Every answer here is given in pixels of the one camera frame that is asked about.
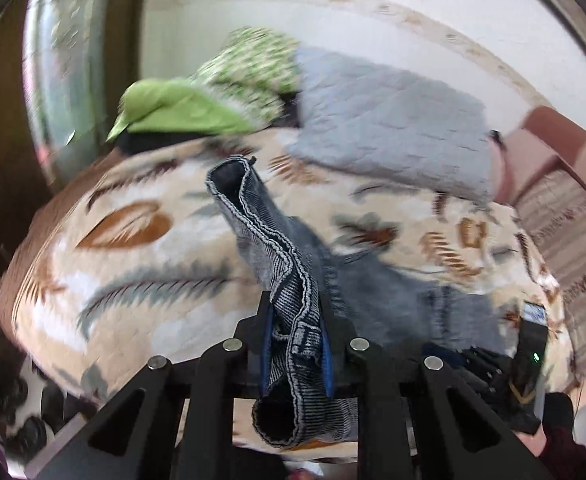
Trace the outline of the person's right hand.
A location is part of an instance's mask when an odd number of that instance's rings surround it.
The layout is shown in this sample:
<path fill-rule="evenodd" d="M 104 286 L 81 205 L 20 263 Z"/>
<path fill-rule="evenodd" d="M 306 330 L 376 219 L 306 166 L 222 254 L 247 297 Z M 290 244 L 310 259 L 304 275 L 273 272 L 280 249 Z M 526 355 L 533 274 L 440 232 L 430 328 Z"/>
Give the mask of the person's right hand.
<path fill-rule="evenodd" d="M 547 445 L 547 437 L 542 425 L 538 426 L 535 434 L 514 431 L 514 435 L 522 442 L 525 448 L 535 457 L 540 457 Z"/>

